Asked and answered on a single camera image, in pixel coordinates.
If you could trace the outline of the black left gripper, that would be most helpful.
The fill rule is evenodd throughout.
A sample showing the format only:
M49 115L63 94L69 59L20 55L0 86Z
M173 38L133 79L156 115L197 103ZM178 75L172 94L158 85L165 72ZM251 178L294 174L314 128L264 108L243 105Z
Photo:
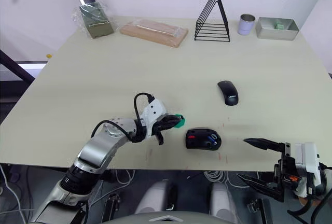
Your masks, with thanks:
M151 133L155 134L159 145L164 144L164 138L161 131L171 128L180 128L183 126L183 116L180 114L166 115L158 117L156 122L153 124Z

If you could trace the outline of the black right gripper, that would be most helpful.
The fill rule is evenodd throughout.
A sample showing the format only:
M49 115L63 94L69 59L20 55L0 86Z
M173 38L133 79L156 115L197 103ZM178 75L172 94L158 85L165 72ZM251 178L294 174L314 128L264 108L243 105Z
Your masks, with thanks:
M237 174L237 176L257 192L279 202L284 202L285 189L296 190L299 186L299 174L296 169L295 159L291 157L291 145L289 143L277 143L264 138L245 138L243 141L259 149L270 149L281 153L278 164L274 166L274 179L277 184L268 183L244 174Z

